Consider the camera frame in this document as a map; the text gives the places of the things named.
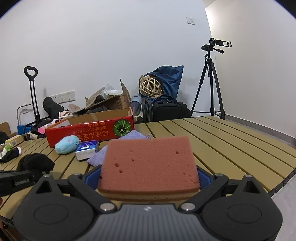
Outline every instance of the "blue fabric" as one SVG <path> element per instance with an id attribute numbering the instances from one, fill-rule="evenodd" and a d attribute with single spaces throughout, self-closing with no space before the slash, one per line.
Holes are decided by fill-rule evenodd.
<path id="1" fill-rule="evenodd" d="M 148 99 L 152 104 L 162 104 L 163 99 L 165 102 L 177 102 L 177 95 L 179 86 L 182 79 L 184 66 L 161 66 L 154 70 L 151 73 L 145 74 L 145 76 L 150 75 L 155 77 L 163 88 L 163 95 L 157 98 L 150 98 L 146 95 L 142 95 L 140 92 L 139 94 L 143 97 Z"/>
<path id="2" fill-rule="evenodd" d="M 54 147 L 58 154 L 68 154 L 75 151 L 79 144 L 80 140 L 77 136 L 69 136 L 61 139 Z"/>
<path id="3" fill-rule="evenodd" d="M 101 168 L 98 168 L 96 170 L 91 170 L 90 172 L 87 172 L 85 174 L 85 184 L 90 186 L 92 189 L 96 190 L 99 183 Z"/>

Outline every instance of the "sponge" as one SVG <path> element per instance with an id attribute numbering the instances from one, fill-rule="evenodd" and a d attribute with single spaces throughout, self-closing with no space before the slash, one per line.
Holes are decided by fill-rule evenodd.
<path id="1" fill-rule="evenodd" d="M 111 200 L 185 200 L 199 187 L 188 137 L 108 143 L 98 190 Z"/>

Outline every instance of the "purple cloth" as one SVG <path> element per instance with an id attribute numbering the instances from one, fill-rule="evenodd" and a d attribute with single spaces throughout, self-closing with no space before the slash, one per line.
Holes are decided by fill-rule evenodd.
<path id="1" fill-rule="evenodd" d="M 125 139 L 145 139 L 148 138 L 150 139 L 149 135 L 144 136 L 140 132 L 137 132 L 136 130 L 132 130 L 130 133 L 126 134 L 123 137 L 118 138 L 118 140 L 125 140 Z M 101 150 L 99 150 L 93 157 L 87 160 L 87 162 L 96 167 L 98 165 L 103 164 L 105 154 L 107 151 L 108 145 L 104 146 Z"/>

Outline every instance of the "white container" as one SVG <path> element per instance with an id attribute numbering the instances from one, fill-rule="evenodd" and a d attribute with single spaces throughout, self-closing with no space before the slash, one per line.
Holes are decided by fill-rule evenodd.
<path id="1" fill-rule="evenodd" d="M 107 99 L 108 96 L 111 95 L 111 96 L 114 96 L 114 95 L 122 95 L 122 90 L 107 90 L 107 91 L 104 91 L 104 98 Z"/>

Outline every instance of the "blue box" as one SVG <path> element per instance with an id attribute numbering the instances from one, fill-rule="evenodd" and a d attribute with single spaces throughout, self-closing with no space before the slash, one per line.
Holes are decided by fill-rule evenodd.
<path id="1" fill-rule="evenodd" d="M 75 151 L 77 160 L 84 160 L 93 157 L 99 150 L 98 141 L 81 142 Z"/>
<path id="2" fill-rule="evenodd" d="M 27 132 L 29 132 L 31 130 L 31 128 L 33 126 L 27 126 L 26 129 L 25 129 L 25 132 L 24 132 L 24 127 L 25 127 L 25 125 L 19 125 L 19 126 L 17 126 L 17 134 L 18 135 L 26 134 Z"/>

